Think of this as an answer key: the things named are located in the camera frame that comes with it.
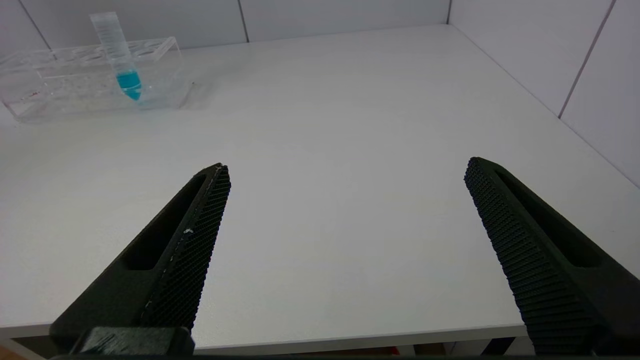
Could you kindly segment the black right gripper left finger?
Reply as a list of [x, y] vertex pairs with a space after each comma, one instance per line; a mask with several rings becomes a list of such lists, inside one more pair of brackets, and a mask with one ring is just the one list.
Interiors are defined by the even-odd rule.
[[194, 328], [231, 191], [221, 163], [196, 173], [49, 328], [71, 350], [91, 328]]

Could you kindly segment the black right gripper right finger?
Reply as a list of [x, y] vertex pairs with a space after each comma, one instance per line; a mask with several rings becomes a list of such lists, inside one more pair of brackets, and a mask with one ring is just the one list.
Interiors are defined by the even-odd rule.
[[538, 356], [637, 357], [637, 276], [496, 162], [464, 182]]

